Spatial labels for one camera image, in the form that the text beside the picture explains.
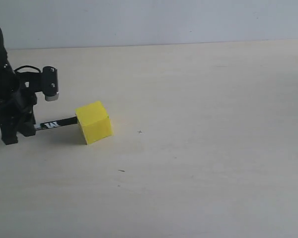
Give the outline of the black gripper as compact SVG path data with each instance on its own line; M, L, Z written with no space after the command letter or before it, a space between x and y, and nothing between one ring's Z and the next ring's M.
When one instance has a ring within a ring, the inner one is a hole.
M41 70L31 65L0 68L0 131L5 145L18 143L18 132L25 137L36 135L33 113L36 87L26 83L39 83L40 79Z

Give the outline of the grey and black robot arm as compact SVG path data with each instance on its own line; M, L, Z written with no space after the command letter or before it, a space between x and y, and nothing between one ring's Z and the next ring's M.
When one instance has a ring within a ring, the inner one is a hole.
M36 93L26 87L8 61L0 28L0 131L5 145L18 143L17 133L26 137L36 134L33 113L36 104Z

